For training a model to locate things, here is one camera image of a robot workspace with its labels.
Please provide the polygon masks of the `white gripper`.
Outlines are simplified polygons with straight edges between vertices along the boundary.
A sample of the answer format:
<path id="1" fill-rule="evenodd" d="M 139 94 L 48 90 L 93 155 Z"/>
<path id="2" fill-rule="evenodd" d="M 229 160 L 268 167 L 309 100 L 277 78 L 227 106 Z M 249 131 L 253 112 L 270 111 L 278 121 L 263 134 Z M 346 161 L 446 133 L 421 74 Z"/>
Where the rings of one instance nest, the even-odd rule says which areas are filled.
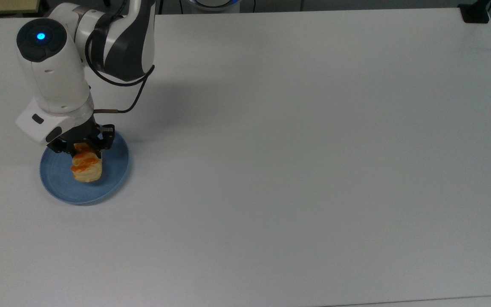
<path id="1" fill-rule="evenodd" d="M 60 135 L 87 122 L 93 115 L 94 103 L 92 98 L 78 109 L 67 113 L 50 113 L 39 107 L 35 98 L 32 98 L 19 117 L 15 120 L 16 126 L 29 138 L 47 147 L 54 153 L 65 153 L 75 156 L 74 142 L 58 138 Z M 101 159 L 103 151 L 109 150 L 115 138 L 115 125 L 89 125 L 84 142 Z"/>

